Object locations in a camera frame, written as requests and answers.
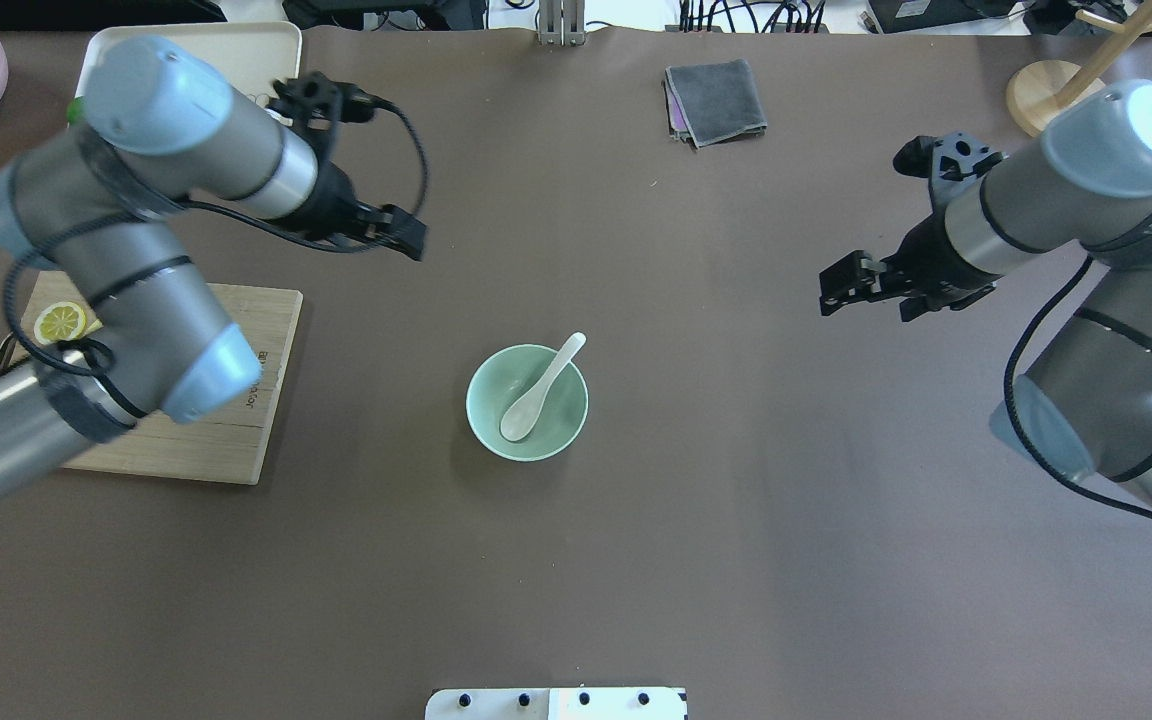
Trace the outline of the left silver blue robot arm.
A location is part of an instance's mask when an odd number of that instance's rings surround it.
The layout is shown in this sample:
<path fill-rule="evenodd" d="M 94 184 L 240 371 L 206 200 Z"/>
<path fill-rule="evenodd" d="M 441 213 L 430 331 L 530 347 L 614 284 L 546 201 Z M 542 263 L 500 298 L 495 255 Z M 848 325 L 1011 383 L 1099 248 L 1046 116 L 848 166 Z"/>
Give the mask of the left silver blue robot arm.
<path fill-rule="evenodd" d="M 3 319 L 24 359 L 0 376 L 0 498 L 165 414 L 214 414 L 262 363 L 168 220 L 214 211 L 298 247 L 420 260 L 419 210 L 361 202 L 338 127 L 397 105 L 311 71 L 265 108 L 161 36 L 105 51 L 81 114 L 0 170 Z"/>

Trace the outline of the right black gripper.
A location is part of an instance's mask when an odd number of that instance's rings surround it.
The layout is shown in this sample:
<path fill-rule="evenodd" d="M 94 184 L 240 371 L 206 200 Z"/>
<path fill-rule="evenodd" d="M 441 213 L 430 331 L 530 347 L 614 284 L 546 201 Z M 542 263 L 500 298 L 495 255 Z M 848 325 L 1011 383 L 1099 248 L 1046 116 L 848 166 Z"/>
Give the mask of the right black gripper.
<path fill-rule="evenodd" d="M 886 263 L 867 251 L 855 250 L 823 270 L 818 275 L 820 314 L 886 300 L 882 276 L 887 270 L 896 275 L 901 290 L 901 323 L 914 323 L 919 316 L 943 309 L 963 310 L 996 288 L 998 275 L 961 258 L 948 238 L 945 219 L 932 215 L 905 233 Z"/>

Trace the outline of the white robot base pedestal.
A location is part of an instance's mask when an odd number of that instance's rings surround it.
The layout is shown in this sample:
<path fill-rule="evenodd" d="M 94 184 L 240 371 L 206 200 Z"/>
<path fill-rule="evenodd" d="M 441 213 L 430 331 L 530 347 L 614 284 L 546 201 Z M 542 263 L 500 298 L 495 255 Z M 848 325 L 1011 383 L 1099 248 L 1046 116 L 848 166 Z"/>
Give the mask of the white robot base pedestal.
<path fill-rule="evenodd" d="M 667 685 L 456 688 L 431 694 L 425 719 L 687 719 Z"/>

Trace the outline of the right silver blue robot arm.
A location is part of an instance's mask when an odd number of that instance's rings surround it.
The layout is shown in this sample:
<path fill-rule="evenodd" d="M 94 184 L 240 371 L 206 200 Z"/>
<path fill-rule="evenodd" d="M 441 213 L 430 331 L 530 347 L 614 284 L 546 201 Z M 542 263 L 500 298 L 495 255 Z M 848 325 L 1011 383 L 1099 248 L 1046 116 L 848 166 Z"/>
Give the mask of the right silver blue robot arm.
<path fill-rule="evenodd" d="M 931 214 L 887 258 L 823 270 L 820 314 L 963 310 L 1075 243 L 1079 268 L 1011 347 L 990 425 L 1076 495 L 1152 521 L 1152 81 L 1093 92 L 1015 154 L 952 132 L 911 138 L 892 165 L 927 182 Z"/>

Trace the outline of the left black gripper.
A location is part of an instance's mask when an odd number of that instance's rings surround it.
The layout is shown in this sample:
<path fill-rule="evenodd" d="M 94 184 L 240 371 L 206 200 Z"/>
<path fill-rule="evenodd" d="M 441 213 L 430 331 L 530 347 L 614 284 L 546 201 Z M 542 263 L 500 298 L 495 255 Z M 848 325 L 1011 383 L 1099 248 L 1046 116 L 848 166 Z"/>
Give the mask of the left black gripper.
<path fill-rule="evenodd" d="M 285 217 L 285 232 L 308 249 L 388 249 L 416 263 L 424 260 L 429 236 L 429 227 L 401 206 L 361 204 L 351 179 L 332 162 L 319 167 L 306 200 Z"/>

